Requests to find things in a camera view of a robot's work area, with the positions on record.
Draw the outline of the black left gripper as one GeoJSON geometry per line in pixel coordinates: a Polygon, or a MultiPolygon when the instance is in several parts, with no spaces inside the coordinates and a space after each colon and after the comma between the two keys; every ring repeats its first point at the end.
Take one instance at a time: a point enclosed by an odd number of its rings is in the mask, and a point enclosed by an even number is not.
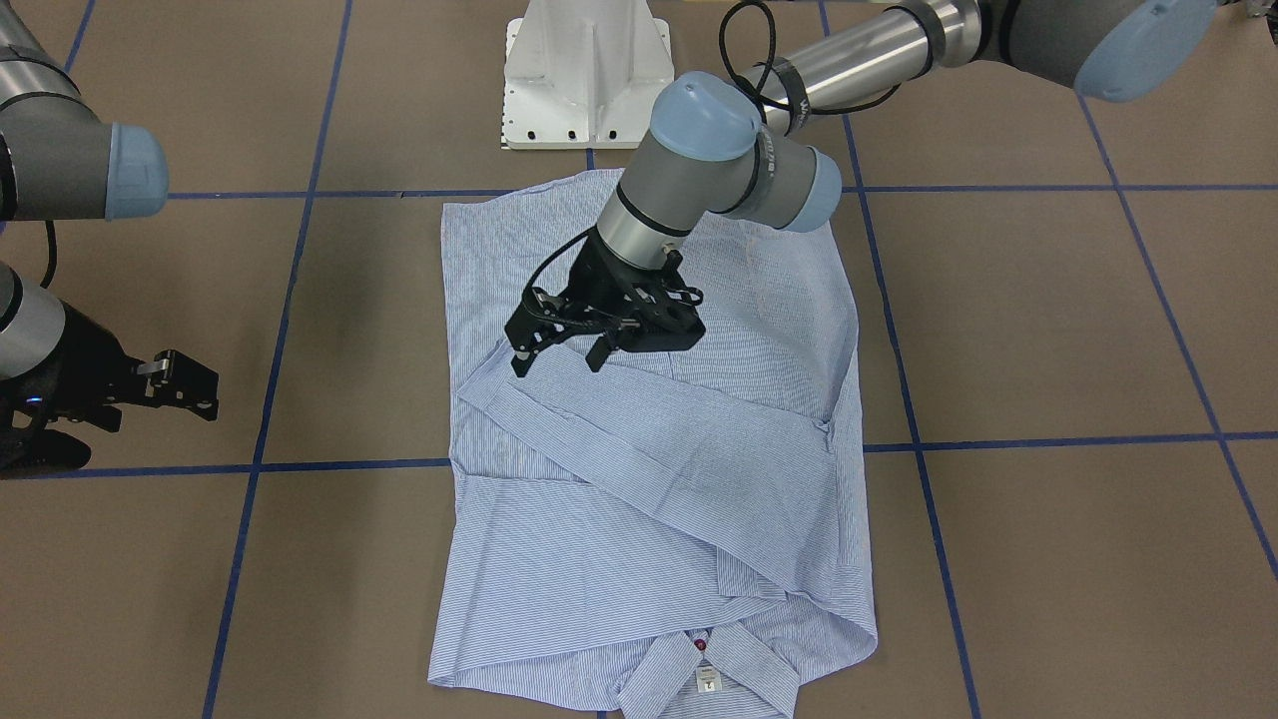
{"type": "Polygon", "coordinates": [[[514,356],[527,377],[547,347],[594,337],[585,361],[601,372],[617,352],[680,352],[705,336],[698,307],[704,295],[680,275],[684,255],[671,243],[657,252],[657,268],[640,269],[588,229],[541,261],[519,292],[505,324],[514,356]]]}

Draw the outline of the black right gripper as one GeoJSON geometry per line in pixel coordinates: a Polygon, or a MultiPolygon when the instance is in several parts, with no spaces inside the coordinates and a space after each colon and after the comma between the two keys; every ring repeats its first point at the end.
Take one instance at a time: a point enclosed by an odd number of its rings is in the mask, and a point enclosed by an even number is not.
{"type": "Polygon", "coordinates": [[[128,356],[118,338],[66,304],[63,333],[49,356],[31,372],[3,381],[3,476],[42,476],[86,467],[89,444],[52,424],[88,423],[118,432],[120,404],[173,406],[203,420],[219,418],[219,398],[192,392],[219,391],[219,373],[175,350],[155,356],[148,379],[141,359],[128,356]]]}

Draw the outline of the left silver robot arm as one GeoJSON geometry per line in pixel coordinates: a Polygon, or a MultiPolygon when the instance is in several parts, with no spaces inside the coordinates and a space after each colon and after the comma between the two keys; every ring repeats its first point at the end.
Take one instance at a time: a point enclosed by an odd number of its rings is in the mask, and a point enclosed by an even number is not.
{"type": "Polygon", "coordinates": [[[680,277],[704,215],[787,232],[838,204],[835,160],[796,143],[819,117],[877,109],[941,68],[996,61],[1105,102],[1162,86],[1205,37],[1217,1],[898,1],[875,19],[725,78],[688,72],[656,96],[648,129],[596,222],[567,241],[566,287],[528,281],[505,333],[527,375],[548,347],[590,337],[585,363],[682,352],[705,335],[703,292],[680,277]]]}

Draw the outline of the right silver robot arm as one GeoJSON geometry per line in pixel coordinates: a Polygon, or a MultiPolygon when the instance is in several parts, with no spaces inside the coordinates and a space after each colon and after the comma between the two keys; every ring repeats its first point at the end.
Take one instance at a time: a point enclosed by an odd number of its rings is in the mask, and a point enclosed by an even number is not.
{"type": "Polygon", "coordinates": [[[3,223],[42,223],[47,245],[38,281],[1,268],[3,478],[89,464],[91,447],[59,420],[116,432],[125,404],[219,418],[219,373],[175,350],[132,358],[51,291],[55,223],[158,215],[169,190],[164,147],[142,126],[100,120],[10,3],[1,5],[1,100],[3,223]]]}

